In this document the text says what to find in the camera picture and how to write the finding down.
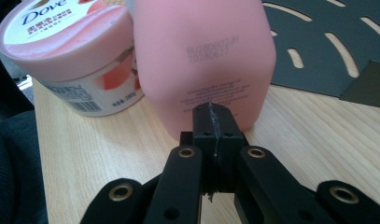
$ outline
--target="pink lid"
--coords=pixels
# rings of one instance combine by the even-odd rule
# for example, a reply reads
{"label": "pink lid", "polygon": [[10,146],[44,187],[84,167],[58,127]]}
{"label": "pink lid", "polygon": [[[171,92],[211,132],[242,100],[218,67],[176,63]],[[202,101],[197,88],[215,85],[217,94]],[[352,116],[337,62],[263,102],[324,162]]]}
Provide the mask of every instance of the pink lid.
{"label": "pink lid", "polygon": [[84,77],[133,42],[126,7],[105,7],[102,0],[24,1],[0,24],[1,52],[41,81]]}

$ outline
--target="wooden table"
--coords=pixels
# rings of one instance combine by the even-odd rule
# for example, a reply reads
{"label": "wooden table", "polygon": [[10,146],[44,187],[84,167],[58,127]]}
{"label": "wooden table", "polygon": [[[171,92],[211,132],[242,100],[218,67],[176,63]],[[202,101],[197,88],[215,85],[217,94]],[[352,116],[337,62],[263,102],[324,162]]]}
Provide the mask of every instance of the wooden table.
{"label": "wooden table", "polygon": [[[178,145],[145,97],[118,114],[88,118],[36,81],[34,92],[49,223],[79,223],[109,181],[146,183]],[[380,108],[271,86],[260,118],[245,134],[309,189],[338,179],[380,203]],[[202,222],[239,223],[232,195],[204,199]]]}

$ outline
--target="dove logo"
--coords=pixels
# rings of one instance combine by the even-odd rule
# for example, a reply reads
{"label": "dove logo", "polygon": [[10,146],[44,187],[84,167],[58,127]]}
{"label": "dove logo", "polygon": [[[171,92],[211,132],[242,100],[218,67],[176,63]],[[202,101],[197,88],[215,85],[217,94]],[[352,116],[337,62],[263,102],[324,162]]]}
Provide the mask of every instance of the dove logo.
{"label": "dove logo", "polygon": [[41,0],[37,4],[35,4],[33,7],[31,7],[30,9],[37,9],[40,7],[42,7],[42,8],[40,10],[32,11],[32,12],[29,12],[26,15],[24,15],[22,25],[25,25],[25,24],[29,23],[30,21],[33,21],[38,16],[46,15],[47,13],[49,13],[50,11],[55,9],[56,7],[61,7],[61,6],[66,4],[66,0],[60,0],[59,2],[55,2],[54,5],[52,4],[52,5],[44,7],[44,5],[46,5],[48,2],[49,2],[49,0]]}

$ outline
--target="pink bottle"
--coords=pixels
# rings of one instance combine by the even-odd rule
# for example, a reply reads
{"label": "pink bottle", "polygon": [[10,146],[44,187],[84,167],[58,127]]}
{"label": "pink bottle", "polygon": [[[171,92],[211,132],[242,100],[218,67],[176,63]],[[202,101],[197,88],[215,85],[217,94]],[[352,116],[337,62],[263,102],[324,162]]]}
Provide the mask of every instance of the pink bottle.
{"label": "pink bottle", "polygon": [[227,106],[241,130],[258,118],[275,64],[261,0],[136,0],[134,44],[144,94],[175,139],[202,103]]}

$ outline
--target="barcode label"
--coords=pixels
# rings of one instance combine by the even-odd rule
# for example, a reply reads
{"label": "barcode label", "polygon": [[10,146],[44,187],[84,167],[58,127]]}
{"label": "barcode label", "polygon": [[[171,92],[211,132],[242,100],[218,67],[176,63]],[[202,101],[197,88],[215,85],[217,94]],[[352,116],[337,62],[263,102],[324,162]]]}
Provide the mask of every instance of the barcode label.
{"label": "barcode label", "polygon": [[81,103],[75,103],[75,102],[67,102],[72,107],[74,107],[76,110],[82,111],[82,112],[99,112],[102,111],[102,108],[95,103],[94,101],[89,102],[81,102]]}

